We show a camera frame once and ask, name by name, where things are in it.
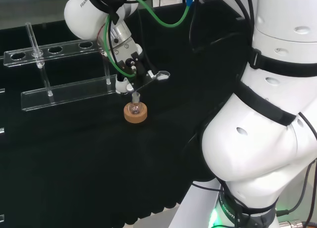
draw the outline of test tube holder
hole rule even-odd
[[[39,69],[44,88],[22,92],[21,108],[23,111],[70,103],[83,99],[103,96],[115,92],[116,75],[110,75],[106,54],[97,41],[76,40],[51,45],[38,46],[30,23],[26,23],[32,47],[4,52],[3,64],[7,67],[35,63]],[[101,53],[105,76],[85,81],[51,86],[46,74],[47,60],[73,57],[83,54]]]

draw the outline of green cable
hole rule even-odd
[[[168,27],[168,28],[173,28],[173,27],[179,26],[179,25],[185,20],[185,18],[186,18],[186,16],[187,16],[187,13],[188,13],[188,11],[189,11],[189,6],[187,6],[186,9],[185,9],[184,14],[183,14],[183,16],[182,16],[182,18],[181,18],[178,22],[176,22],[176,23],[174,23],[174,24],[167,24],[167,23],[165,23],[165,22],[162,22],[161,19],[159,19],[159,17],[156,16],[156,14],[152,11],[152,9],[151,9],[143,0],[136,0],[136,1],[138,1],[141,5],[143,5],[143,6],[146,8],[146,10],[149,11],[149,13],[152,15],[152,17],[154,17],[154,19],[155,19],[159,24],[161,24],[161,25],[164,26],[164,27]]]
[[[121,68],[118,67],[118,65],[116,65],[116,63],[113,61],[112,57],[111,57],[111,54],[109,52],[109,48],[108,48],[108,45],[107,45],[107,32],[108,32],[108,27],[109,27],[109,23],[110,23],[110,16],[108,15],[107,18],[106,18],[106,24],[105,24],[105,31],[104,31],[104,44],[105,44],[105,52],[108,56],[108,59],[110,60],[110,62],[112,63],[113,67],[118,70],[121,74],[123,74],[124,76],[128,77],[128,78],[133,78],[135,77],[135,74],[127,74],[125,72],[123,72],[121,70]]]

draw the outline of green led light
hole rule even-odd
[[[213,226],[217,226],[217,225],[221,225],[221,219],[218,216],[218,213],[216,211],[216,209],[213,209],[211,215],[210,215],[210,219],[209,219],[209,228],[212,228]]]

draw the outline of blue connector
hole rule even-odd
[[[193,3],[194,0],[186,0],[186,5],[187,6],[191,6],[191,4]]]

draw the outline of black table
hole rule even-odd
[[[195,44],[244,32],[244,22],[222,0],[205,1],[200,9]],[[180,4],[156,8],[156,14],[172,23],[183,10]],[[40,74],[35,65],[0,66],[0,88],[5,88],[0,96],[2,226],[120,228],[174,207],[194,179],[212,178],[198,140],[187,142],[232,93],[247,61],[245,37],[193,54],[191,13],[176,29],[162,28],[144,10],[141,15],[152,63],[171,78],[141,91],[149,116],[140,125],[124,120],[130,98],[116,94],[23,112],[20,94],[43,87]],[[126,23],[140,43],[138,15]],[[34,32],[39,45],[76,39],[63,21],[36,25]],[[24,27],[0,31],[0,42],[1,54],[30,46]],[[98,54],[49,61],[46,68],[52,85],[104,73]]]

